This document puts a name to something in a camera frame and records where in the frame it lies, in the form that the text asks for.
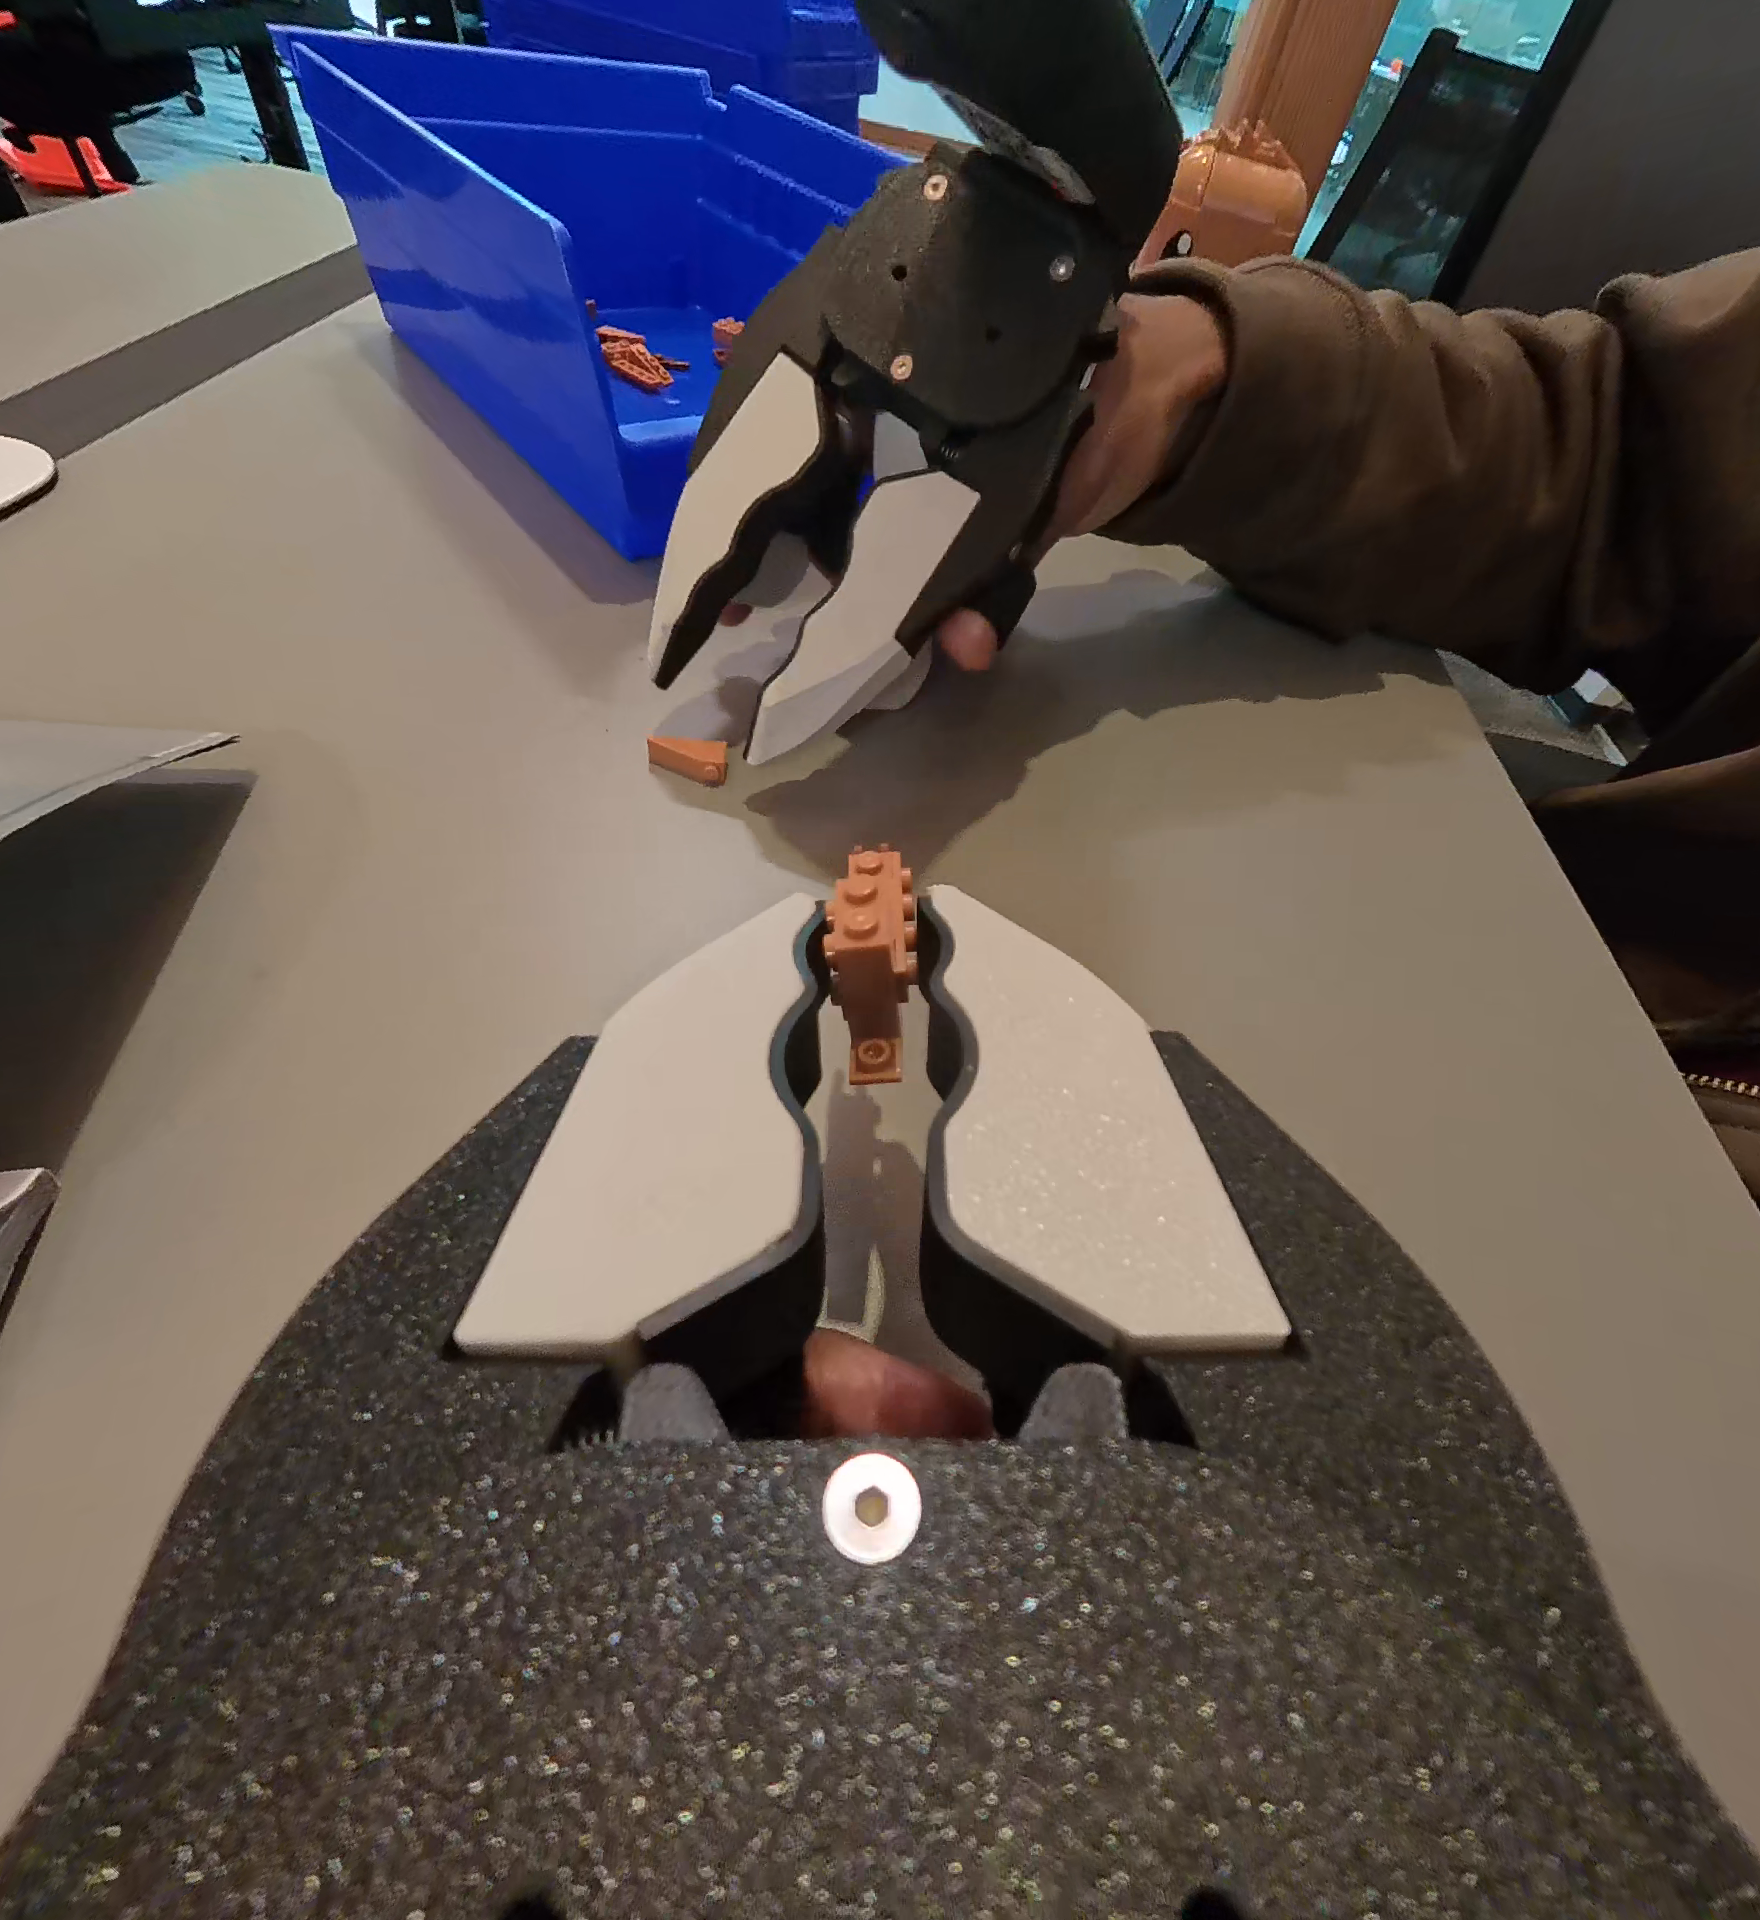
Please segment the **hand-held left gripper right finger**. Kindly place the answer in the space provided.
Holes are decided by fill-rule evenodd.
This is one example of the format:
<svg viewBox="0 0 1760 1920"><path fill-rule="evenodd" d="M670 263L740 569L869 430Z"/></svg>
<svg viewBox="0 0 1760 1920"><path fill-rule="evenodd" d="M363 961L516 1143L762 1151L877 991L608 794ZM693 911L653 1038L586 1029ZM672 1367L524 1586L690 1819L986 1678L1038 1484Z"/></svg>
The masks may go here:
<svg viewBox="0 0 1760 1920"><path fill-rule="evenodd" d="M960 1283L1109 1357L1270 1355L1292 1323L1147 1021L1080 961L940 884L925 991L926 1307Z"/></svg>

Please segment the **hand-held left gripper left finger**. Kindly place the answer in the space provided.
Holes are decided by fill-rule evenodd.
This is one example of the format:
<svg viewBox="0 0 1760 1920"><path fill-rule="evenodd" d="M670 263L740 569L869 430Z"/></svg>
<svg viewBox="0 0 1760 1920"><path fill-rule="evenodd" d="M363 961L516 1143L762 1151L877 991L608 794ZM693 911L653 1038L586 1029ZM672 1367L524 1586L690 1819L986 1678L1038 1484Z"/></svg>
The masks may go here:
<svg viewBox="0 0 1760 1920"><path fill-rule="evenodd" d="M456 1323L464 1357L774 1367L808 1339L820 920L790 895L605 1021Z"/></svg>

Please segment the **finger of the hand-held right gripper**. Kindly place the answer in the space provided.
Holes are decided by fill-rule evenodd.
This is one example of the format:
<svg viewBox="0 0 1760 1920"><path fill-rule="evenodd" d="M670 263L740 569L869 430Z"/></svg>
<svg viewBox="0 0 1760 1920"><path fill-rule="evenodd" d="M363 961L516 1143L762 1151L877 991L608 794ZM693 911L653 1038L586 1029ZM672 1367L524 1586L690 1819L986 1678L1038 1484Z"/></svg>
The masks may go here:
<svg viewBox="0 0 1760 1920"><path fill-rule="evenodd" d="M978 503L948 473L906 473L869 492L839 587L802 620L793 657L761 693L747 765L835 732L909 674L900 628Z"/></svg>
<svg viewBox="0 0 1760 1920"><path fill-rule="evenodd" d="M844 547L850 443L827 390L798 362L772 362L692 467L669 532L648 628L648 679L669 689L744 602L772 547Z"/></svg>

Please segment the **heap of orange bricks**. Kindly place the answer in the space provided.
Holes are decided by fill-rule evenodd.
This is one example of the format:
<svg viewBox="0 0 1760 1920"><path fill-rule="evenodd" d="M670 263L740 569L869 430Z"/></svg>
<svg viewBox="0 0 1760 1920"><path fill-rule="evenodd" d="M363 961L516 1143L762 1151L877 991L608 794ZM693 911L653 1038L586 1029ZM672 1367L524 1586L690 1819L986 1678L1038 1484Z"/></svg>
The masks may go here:
<svg viewBox="0 0 1760 1920"><path fill-rule="evenodd" d="M731 349L740 317L645 315L599 317L588 308L605 370L616 426L692 423L700 420Z"/></svg>

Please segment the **brown brick assembly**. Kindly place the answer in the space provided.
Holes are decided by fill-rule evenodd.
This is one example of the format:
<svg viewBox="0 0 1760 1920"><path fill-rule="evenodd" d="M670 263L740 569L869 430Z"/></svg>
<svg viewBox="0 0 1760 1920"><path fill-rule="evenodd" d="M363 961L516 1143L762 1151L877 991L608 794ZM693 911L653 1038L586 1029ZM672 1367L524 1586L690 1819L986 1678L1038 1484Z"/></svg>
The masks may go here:
<svg viewBox="0 0 1760 1920"><path fill-rule="evenodd" d="M848 1085L850 1087L884 1087L897 1085L902 1077L902 1013L905 1000L893 1000L892 996L884 996L878 1000L854 1000L854 1004L844 1006L833 996L833 983L829 978L829 996L835 1006L842 1010L846 1031L848 1031Z"/></svg>

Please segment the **orange brown square brick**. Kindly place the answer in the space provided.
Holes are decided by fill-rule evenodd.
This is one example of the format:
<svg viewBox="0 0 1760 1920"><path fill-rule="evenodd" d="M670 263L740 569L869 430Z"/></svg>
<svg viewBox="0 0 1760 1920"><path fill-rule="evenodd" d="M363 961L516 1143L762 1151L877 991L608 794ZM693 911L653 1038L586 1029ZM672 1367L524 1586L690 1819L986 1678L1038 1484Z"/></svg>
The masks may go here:
<svg viewBox="0 0 1760 1920"><path fill-rule="evenodd" d="M855 848L826 904L822 957L844 1004L918 988L916 876L900 852Z"/></svg>

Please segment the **blue plastic bin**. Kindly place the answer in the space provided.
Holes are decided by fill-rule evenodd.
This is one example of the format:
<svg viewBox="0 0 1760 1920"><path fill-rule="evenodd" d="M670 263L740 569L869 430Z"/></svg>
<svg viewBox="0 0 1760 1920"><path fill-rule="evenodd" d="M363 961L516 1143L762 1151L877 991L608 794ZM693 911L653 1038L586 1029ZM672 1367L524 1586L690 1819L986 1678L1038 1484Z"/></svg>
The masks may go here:
<svg viewBox="0 0 1760 1920"><path fill-rule="evenodd" d="M616 426L588 320L746 320L878 146L699 69L279 28L387 324L618 556L661 556L700 420Z"/></svg>

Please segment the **person's right forearm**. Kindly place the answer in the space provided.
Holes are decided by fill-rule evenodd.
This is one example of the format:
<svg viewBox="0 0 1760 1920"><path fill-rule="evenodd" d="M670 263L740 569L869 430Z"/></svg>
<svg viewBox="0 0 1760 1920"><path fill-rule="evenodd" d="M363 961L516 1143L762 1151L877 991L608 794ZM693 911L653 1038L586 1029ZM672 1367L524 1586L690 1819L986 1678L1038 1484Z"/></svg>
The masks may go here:
<svg viewBox="0 0 1760 1920"><path fill-rule="evenodd" d="M1109 537L1323 637L1534 691L1596 670L1654 724L1760 639L1760 247L1544 317L1300 258L1138 289L1209 315L1226 376Z"/></svg>

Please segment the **grey desk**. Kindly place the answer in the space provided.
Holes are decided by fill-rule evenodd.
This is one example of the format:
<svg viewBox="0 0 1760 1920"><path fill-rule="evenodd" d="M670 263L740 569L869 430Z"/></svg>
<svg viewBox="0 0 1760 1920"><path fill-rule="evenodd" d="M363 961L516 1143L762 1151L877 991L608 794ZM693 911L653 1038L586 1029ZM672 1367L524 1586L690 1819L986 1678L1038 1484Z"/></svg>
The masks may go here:
<svg viewBox="0 0 1760 1920"><path fill-rule="evenodd" d="M1441 664L1098 540L999 679L710 799L652 772L648 574L260 169L0 229L0 422L123 415L0 528L0 719L234 733L256 780L78 1134L0 1338L0 1837L220 1418L353 1239L552 1046L858 842L1189 1034L1413 1255L1562 1476L1760 1851L1760 1218Z"/></svg>

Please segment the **brown plush toy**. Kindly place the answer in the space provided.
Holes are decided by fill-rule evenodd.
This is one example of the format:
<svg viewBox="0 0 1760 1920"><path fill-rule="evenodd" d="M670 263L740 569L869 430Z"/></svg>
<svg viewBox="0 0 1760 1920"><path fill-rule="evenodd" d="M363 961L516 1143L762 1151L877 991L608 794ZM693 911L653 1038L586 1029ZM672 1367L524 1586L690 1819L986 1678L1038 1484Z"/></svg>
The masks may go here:
<svg viewBox="0 0 1760 1920"><path fill-rule="evenodd" d="M1214 120L1182 146L1135 265L1292 254L1392 14L1392 2L1247 5Z"/></svg>

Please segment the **stack of blue bins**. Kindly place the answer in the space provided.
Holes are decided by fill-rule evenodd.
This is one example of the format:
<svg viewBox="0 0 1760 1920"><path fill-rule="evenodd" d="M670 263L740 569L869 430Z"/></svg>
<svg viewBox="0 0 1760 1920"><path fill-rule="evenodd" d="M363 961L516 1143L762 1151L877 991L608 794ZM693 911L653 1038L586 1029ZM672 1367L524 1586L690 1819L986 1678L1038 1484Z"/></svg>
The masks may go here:
<svg viewBox="0 0 1760 1920"><path fill-rule="evenodd" d="M820 122L860 132L878 53L844 2L486 2L497 49L700 69Z"/></svg>

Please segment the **person's dark jacket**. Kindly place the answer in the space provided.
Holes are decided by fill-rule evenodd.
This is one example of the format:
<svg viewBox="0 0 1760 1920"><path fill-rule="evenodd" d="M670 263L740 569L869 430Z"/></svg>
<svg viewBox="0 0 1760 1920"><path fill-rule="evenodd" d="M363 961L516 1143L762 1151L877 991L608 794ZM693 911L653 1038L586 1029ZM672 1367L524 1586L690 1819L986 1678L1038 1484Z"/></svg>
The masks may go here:
<svg viewBox="0 0 1760 1920"><path fill-rule="evenodd" d="M1760 1209L1760 642L1534 819Z"/></svg>

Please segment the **black computer monitor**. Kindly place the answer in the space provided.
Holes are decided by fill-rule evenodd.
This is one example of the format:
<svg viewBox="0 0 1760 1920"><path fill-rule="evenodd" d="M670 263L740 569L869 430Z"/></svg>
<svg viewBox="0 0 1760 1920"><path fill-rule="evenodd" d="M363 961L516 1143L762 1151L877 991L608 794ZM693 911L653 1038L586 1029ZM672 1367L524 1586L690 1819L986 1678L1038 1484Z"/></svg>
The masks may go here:
<svg viewBox="0 0 1760 1920"><path fill-rule="evenodd" d="M1300 241L1454 311L1760 245L1760 2L1398 5Z"/></svg>

